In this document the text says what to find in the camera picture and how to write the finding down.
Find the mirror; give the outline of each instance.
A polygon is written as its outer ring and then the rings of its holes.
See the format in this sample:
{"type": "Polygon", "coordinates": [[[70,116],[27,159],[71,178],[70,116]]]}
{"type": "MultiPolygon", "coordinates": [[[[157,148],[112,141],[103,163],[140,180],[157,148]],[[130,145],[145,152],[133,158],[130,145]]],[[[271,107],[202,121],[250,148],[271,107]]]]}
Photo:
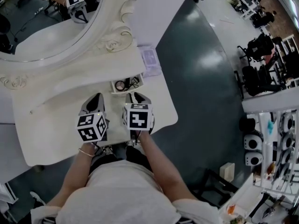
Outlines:
{"type": "Polygon", "coordinates": [[[92,21],[101,1],[0,0],[0,58],[41,60],[49,57],[43,53],[71,46],[92,21]]]}

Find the small container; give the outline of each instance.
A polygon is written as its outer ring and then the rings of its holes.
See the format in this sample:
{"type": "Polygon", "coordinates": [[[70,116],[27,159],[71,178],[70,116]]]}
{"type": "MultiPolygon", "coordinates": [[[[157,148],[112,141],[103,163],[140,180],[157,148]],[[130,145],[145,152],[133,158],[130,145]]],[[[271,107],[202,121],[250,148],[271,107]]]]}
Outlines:
{"type": "Polygon", "coordinates": [[[224,180],[231,182],[235,176],[235,164],[228,162],[220,167],[219,176],[224,180]]]}
{"type": "Polygon", "coordinates": [[[118,90],[115,88],[115,84],[116,84],[116,82],[118,82],[118,80],[111,81],[111,82],[110,82],[110,84],[111,84],[111,88],[112,88],[112,92],[111,92],[111,94],[112,94],[112,95],[126,95],[126,94],[128,94],[128,93],[130,93],[130,92],[135,92],[138,88],[140,88],[141,86],[144,85],[144,81],[143,81],[142,74],[138,74],[138,75],[136,75],[136,76],[134,76],[134,77],[137,77],[138,80],[139,80],[138,87],[134,88],[134,86],[131,86],[131,87],[130,87],[128,90],[126,90],[126,91],[118,91],[118,90]]]}

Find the wall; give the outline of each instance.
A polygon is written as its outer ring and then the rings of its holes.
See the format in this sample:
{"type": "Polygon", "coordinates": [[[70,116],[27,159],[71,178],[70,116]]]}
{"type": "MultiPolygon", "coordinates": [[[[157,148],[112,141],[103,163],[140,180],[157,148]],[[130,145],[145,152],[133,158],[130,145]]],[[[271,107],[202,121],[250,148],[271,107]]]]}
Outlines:
{"type": "Polygon", "coordinates": [[[274,23],[270,23],[267,27],[271,35],[286,38],[294,34],[296,44],[299,45],[299,33],[281,3],[278,0],[262,0],[261,5],[265,7],[267,11],[271,12],[275,10],[277,12],[274,23]]]}
{"type": "Polygon", "coordinates": [[[138,45],[156,47],[184,0],[138,0],[130,18],[138,45]]]}

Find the vanity table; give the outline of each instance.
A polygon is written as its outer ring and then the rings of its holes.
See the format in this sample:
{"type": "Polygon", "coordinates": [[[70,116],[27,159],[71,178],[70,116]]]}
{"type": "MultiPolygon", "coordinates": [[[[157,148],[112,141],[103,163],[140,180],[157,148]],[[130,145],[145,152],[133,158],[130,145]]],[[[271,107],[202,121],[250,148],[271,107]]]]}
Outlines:
{"type": "MultiPolygon", "coordinates": [[[[104,96],[107,141],[130,140],[122,122],[125,97],[113,95],[110,81],[133,77],[145,66],[127,16],[136,0],[102,0],[88,24],[67,20],[31,35],[16,55],[1,54],[0,81],[13,89],[14,119],[29,166],[50,165],[78,152],[82,140],[75,128],[82,104],[95,93],[104,96]]],[[[137,92],[153,105],[153,133],[177,122],[163,74],[144,79],[137,92]]]]}

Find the white desk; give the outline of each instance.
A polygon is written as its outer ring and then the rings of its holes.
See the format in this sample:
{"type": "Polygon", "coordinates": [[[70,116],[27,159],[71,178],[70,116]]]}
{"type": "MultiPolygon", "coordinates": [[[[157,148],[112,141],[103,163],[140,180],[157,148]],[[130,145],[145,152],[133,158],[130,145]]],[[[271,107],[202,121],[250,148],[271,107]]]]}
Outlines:
{"type": "MultiPolygon", "coordinates": [[[[47,36],[51,33],[59,38],[57,34],[62,34],[65,29],[63,23],[54,25],[55,29],[46,28],[48,31],[39,35],[33,34],[18,48],[38,49],[41,47],[40,41],[48,42],[43,38],[44,34],[47,36]]],[[[43,44],[44,47],[51,45],[53,41],[43,44]]],[[[14,119],[26,163],[29,166],[50,165],[75,155],[82,145],[75,128],[75,119],[82,104],[97,92],[104,96],[107,119],[110,120],[108,141],[101,142],[100,145],[130,140],[129,131],[121,120],[124,97],[110,94],[112,88],[109,81],[131,77],[144,71],[139,49],[131,46],[123,51],[99,57],[83,54],[71,65],[43,75],[26,87],[13,91],[14,119]]],[[[137,92],[152,101],[155,115],[153,133],[177,122],[178,115],[163,74],[145,78],[144,86],[137,92]]]]}
{"type": "Polygon", "coordinates": [[[252,2],[252,5],[249,5],[245,0],[241,1],[248,7],[248,11],[240,16],[241,18],[244,18],[244,20],[246,20],[256,13],[253,9],[256,8],[257,5],[254,2],[252,2]]]}
{"type": "Polygon", "coordinates": [[[243,183],[236,193],[218,210],[219,217],[223,224],[229,224],[230,221],[241,215],[247,218],[254,208],[262,200],[263,188],[253,185],[253,174],[243,183]],[[229,215],[227,209],[231,205],[236,205],[235,213],[229,215]]]}

